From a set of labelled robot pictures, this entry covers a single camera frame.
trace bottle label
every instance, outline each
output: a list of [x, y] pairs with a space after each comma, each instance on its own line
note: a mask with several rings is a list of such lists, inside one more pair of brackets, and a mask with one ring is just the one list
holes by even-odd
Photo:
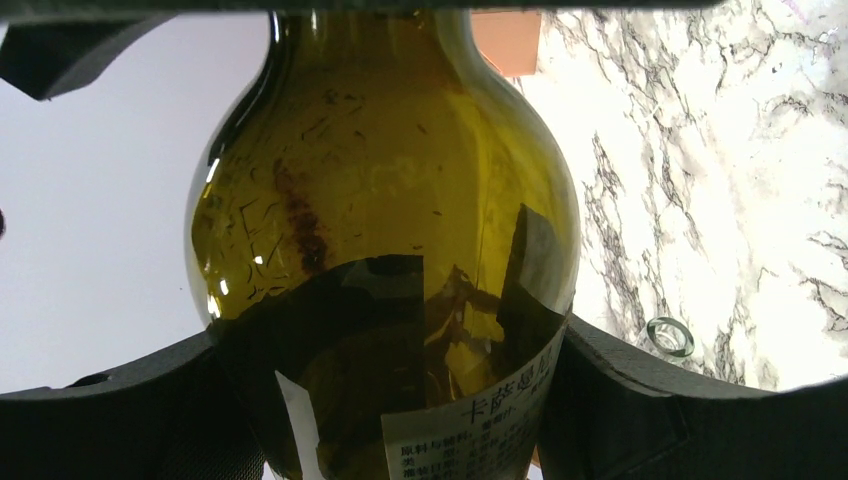
[[442, 407], [383, 415], [389, 478], [525, 478], [564, 331], [487, 390]]

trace wine bottle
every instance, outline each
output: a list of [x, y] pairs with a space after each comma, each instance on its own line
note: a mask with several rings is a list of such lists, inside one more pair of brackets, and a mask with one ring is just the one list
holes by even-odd
[[266, 64], [201, 161], [186, 243], [271, 468], [524, 478], [579, 258], [553, 137], [466, 11], [270, 20]]

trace marble surface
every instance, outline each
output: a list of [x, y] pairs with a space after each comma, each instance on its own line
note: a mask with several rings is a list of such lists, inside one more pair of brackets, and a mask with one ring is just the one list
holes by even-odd
[[583, 214], [575, 312], [636, 342], [688, 325], [683, 367], [786, 390], [848, 374], [848, 4], [545, 13], [514, 84]]

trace bottle body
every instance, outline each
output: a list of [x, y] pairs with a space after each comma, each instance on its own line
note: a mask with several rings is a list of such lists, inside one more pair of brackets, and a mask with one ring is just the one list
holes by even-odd
[[272, 468], [388, 479], [384, 433], [415, 423], [391, 415], [449, 411], [555, 343], [576, 198], [532, 109], [452, 49], [463, 15], [322, 15], [275, 18], [279, 57], [199, 170], [189, 274]]

